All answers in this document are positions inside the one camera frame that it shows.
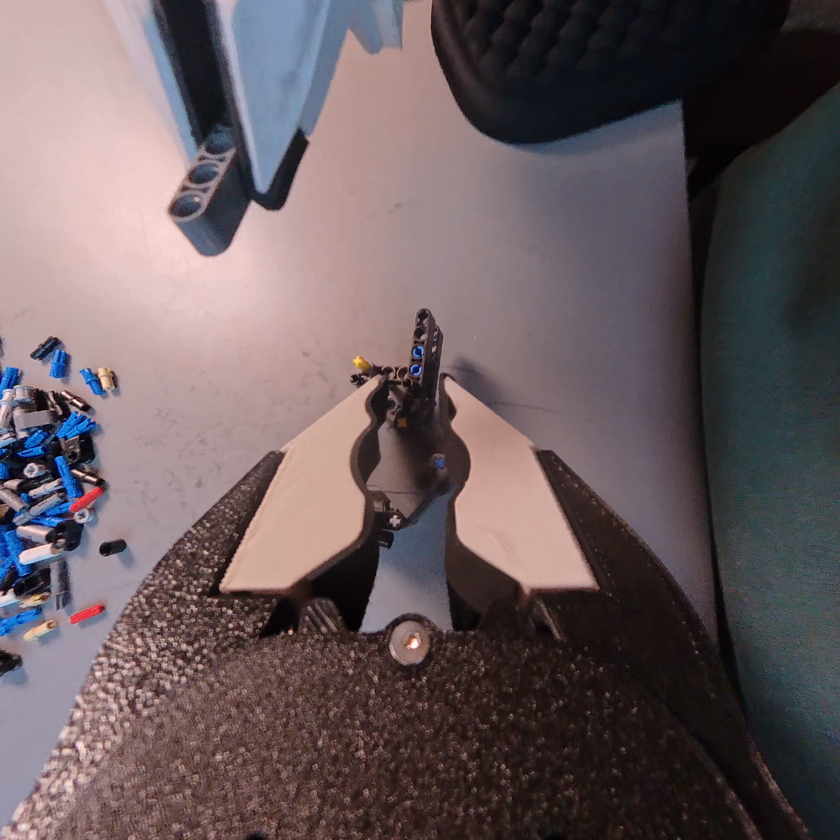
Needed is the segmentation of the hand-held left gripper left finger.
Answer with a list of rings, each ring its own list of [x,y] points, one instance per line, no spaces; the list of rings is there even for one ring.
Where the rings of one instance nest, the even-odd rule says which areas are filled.
[[[220,595],[328,598],[346,627],[361,627],[379,561],[368,479],[387,400],[386,384],[364,384],[280,450]]]

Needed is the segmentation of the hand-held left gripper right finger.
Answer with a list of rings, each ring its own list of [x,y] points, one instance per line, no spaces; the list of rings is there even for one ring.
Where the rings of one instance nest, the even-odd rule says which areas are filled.
[[[541,461],[543,452],[454,379],[439,384],[448,503],[447,581],[470,611],[599,582]]]

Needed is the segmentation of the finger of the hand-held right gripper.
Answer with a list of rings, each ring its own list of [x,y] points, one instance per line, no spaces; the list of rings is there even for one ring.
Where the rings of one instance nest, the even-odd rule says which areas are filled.
[[[107,1],[142,88],[180,148],[222,121],[222,71],[211,1]]]
[[[283,206],[352,34],[402,46],[400,1],[215,2],[214,35],[251,199]]]

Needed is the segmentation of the dark grey holed beam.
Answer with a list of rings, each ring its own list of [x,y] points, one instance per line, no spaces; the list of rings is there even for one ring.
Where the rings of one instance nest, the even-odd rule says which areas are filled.
[[[204,257],[231,245],[250,204],[233,130],[213,126],[168,206],[171,221]]]

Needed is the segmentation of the black beam brick assembly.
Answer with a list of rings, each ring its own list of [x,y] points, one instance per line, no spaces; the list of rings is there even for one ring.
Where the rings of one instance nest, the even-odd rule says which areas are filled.
[[[375,524],[381,534],[416,524],[449,486],[444,434],[438,416],[438,381],[444,334],[431,311],[417,310],[404,364],[353,360],[350,383],[357,388],[379,378],[383,396],[374,409],[383,417],[376,429],[379,456],[367,479]]]

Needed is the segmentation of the pile of small building bricks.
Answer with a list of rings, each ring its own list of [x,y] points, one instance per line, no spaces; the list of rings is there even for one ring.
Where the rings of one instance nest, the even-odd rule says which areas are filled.
[[[1,637],[40,644],[63,615],[77,625],[106,611],[101,603],[71,611],[69,561],[88,540],[109,483],[94,408],[68,388],[65,343],[47,336],[28,357],[45,367],[46,386],[2,367]]]

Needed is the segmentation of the grey desk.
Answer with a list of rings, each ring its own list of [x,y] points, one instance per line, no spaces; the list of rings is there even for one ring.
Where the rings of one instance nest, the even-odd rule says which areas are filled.
[[[31,791],[102,639],[158,559],[266,452],[394,363],[414,312],[444,368],[557,452],[716,632],[695,398],[679,105],[536,149],[475,131],[410,3],[403,50],[344,47],[285,207],[204,258],[166,207],[185,172],[99,2],[2,2],[3,362],[66,342],[110,492],[73,607],[2,678],[2,823]]]

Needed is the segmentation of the person's torso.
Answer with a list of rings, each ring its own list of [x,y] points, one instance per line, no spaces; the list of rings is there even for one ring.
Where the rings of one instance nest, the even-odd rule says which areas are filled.
[[[838,86],[713,195],[700,375],[734,663],[784,796],[838,838]]]

